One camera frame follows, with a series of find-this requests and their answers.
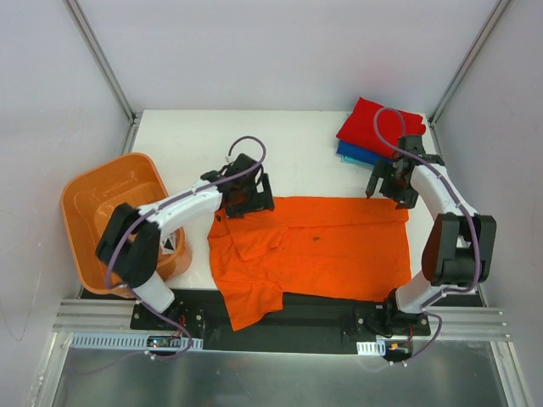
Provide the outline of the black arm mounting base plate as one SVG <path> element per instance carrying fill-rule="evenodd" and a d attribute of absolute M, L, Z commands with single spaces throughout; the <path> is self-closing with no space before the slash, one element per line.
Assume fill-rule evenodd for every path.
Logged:
<path fill-rule="evenodd" d="M 226 352 L 354 354 L 378 338 L 430 336 L 428 317 L 401 314 L 388 303 L 285 294 L 283 307 L 236 331 L 216 290 L 177 289 L 171 319 L 193 349 Z"/>

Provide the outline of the orange t shirt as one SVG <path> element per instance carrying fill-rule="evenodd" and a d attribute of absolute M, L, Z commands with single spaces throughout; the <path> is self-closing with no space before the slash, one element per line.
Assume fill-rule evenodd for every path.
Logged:
<path fill-rule="evenodd" d="M 409 214 L 379 198 L 276 198 L 273 211 L 216 212 L 210 268 L 240 331 L 283 309 L 285 293 L 381 301 L 411 280 Z"/>

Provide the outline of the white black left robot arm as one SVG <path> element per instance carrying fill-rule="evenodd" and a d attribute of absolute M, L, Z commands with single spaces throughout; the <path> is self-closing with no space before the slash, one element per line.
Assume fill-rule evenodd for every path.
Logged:
<path fill-rule="evenodd" d="M 261 162 L 239 154 L 220 170 L 204 173 L 188 190 L 155 203 L 118 205 L 98 242 L 95 254 L 151 307 L 149 318 L 162 330 L 179 320 L 175 295 L 158 273 L 161 244 L 189 221 L 222 209 L 226 217 L 275 208 L 268 174 Z"/>

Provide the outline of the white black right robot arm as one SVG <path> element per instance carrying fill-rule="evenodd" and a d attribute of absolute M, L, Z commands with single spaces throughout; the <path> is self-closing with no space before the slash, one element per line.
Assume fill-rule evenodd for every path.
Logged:
<path fill-rule="evenodd" d="M 373 166 L 366 196 L 376 190 L 398 209 L 412 209 L 420 198 L 433 219 L 422 251 L 421 270 L 393 290 L 382 313 L 383 328 L 401 334 L 412 324 L 411 315 L 449 293 L 471 291 L 490 273 L 497 224 L 480 214 L 453 185 L 445 162 L 426 153 L 420 136 L 399 139 L 391 162 Z"/>

